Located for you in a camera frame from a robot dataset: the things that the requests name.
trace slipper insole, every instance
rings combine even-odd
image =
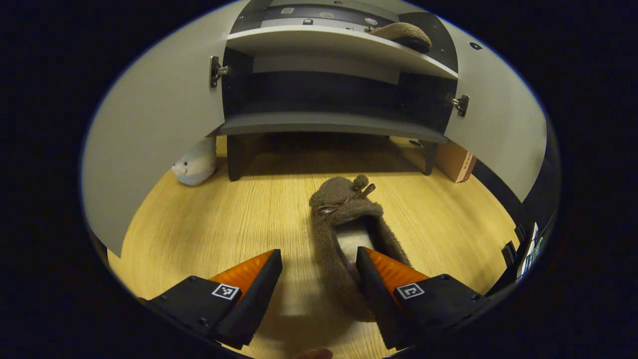
[[[367,230],[366,221],[358,218],[335,227],[337,242],[350,263],[357,261],[357,248],[359,246],[375,249]]]

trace white plush toy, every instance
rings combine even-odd
[[[215,172],[216,138],[206,137],[193,146],[171,168],[181,183],[197,186]]]

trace slipper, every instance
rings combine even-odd
[[[400,43],[421,54],[427,53],[430,51],[430,47],[432,47],[432,41],[423,30],[407,22],[395,22],[387,26],[379,27],[371,30],[369,34]]]
[[[405,265],[410,262],[383,220],[383,208],[367,197],[375,189],[360,174],[351,182],[328,179],[310,198],[317,256],[330,293],[354,320],[375,321],[355,267],[359,246],[374,249]]]

